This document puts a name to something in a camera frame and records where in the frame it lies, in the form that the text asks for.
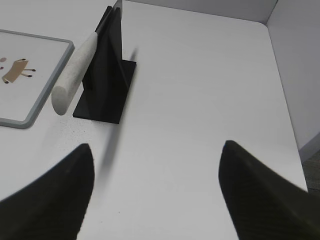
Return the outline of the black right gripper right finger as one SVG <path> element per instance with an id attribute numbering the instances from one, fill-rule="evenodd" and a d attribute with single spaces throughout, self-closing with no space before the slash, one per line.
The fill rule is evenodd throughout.
<path id="1" fill-rule="evenodd" d="M 233 140 L 218 180 L 240 240 L 318 240 L 320 199 L 292 184 Z"/>

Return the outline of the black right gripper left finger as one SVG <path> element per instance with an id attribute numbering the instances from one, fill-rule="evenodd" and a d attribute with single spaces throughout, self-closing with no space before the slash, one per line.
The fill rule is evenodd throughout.
<path id="1" fill-rule="evenodd" d="M 0 202 L 2 240 L 75 240 L 94 188 L 89 144 Z"/>

